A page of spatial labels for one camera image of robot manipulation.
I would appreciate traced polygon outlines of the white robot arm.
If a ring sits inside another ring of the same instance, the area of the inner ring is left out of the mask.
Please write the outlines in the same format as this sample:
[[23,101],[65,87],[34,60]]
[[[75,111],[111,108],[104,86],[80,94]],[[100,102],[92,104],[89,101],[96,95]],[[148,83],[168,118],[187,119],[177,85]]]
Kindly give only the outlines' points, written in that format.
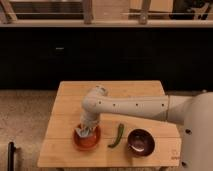
[[102,86],[88,91],[81,102],[80,137],[88,137],[102,113],[142,117],[182,124],[179,171],[213,171],[213,92],[196,96],[110,97]]

